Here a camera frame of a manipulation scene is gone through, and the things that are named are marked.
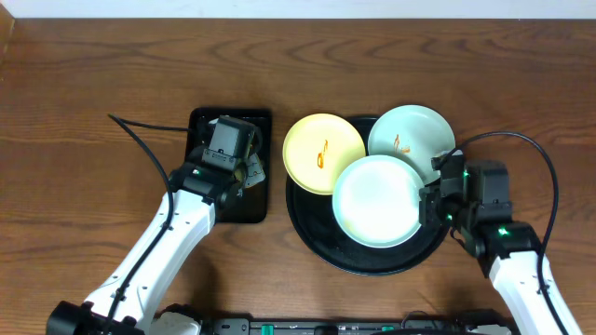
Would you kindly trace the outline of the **orange green sponge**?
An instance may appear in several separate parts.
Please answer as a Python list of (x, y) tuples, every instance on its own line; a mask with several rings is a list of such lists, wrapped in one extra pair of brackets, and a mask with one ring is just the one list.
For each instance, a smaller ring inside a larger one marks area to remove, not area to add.
[(258, 155), (259, 143), (251, 143), (247, 156), (240, 161), (243, 188), (249, 189), (265, 181), (264, 163)]

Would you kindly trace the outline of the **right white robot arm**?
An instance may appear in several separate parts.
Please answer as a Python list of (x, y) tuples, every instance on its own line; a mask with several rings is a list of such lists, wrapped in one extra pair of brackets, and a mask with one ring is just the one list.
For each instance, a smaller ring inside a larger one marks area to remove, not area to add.
[(521, 334), (579, 334), (534, 228), (512, 219), (507, 186), (465, 186), (420, 192), (419, 221), (449, 227), (479, 263)]

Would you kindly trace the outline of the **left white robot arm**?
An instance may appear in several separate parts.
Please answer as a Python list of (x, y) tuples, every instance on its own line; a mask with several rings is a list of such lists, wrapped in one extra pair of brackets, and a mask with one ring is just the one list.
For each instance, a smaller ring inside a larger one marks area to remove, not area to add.
[(159, 304), (187, 257), (212, 230), (217, 213), (245, 193), (248, 162), (261, 148), (261, 130), (221, 115), (210, 140), (162, 176), (166, 192), (157, 213), (105, 282), (76, 305), (60, 302), (48, 334), (198, 334), (201, 321), (181, 307)]

